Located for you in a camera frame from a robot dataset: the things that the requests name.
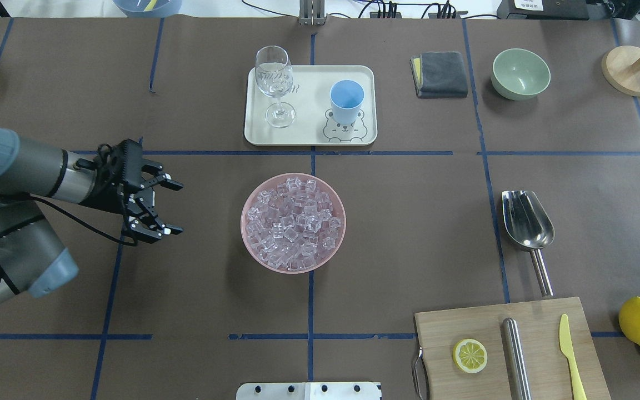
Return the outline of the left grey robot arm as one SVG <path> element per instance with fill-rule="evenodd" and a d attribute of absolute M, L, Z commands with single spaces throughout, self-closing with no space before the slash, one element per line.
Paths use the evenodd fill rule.
<path fill-rule="evenodd" d="M 134 140 L 99 145 L 88 158 L 0 128 L 0 304 L 20 293 L 40 298 L 79 273 L 41 203 L 56 199 L 122 216 L 124 239 L 113 240 L 136 246 L 183 232 L 158 215 L 155 186 L 183 188 Z"/>

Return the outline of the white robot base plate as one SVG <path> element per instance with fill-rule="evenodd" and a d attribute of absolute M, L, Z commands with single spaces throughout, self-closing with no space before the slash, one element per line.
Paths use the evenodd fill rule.
<path fill-rule="evenodd" d="M 236 399 L 382 399 L 376 382 L 277 382 L 246 383 Z"/>

